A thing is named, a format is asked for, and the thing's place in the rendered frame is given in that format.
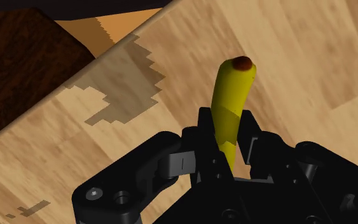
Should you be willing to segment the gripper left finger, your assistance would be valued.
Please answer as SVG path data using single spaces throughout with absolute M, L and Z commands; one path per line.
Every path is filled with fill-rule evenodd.
M 153 224 L 235 224 L 233 176 L 214 139 L 210 108 L 181 135 L 161 131 L 77 187 L 76 224 L 142 224 L 141 212 L 181 175 L 195 180 Z

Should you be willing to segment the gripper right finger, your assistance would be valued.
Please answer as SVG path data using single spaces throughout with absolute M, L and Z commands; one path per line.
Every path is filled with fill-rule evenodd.
M 251 177 L 271 178 L 282 224 L 358 224 L 358 165 L 311 141 L 289 146 L 249 110 L 238 144 Z

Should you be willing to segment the yellow banana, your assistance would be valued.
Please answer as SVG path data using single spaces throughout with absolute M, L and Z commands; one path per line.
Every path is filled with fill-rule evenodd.
M 255 77 L 256 66 L 246 56 L 224 61 L 217 72 L 210 110 L 217 145 L 230 169 L 235 163 L 242 110 Z

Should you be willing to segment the dark brown wooden robot stand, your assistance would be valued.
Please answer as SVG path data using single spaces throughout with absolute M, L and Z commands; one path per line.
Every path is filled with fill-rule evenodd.
M 0 11 L 0 131 L 92 60 L 41 10 Z

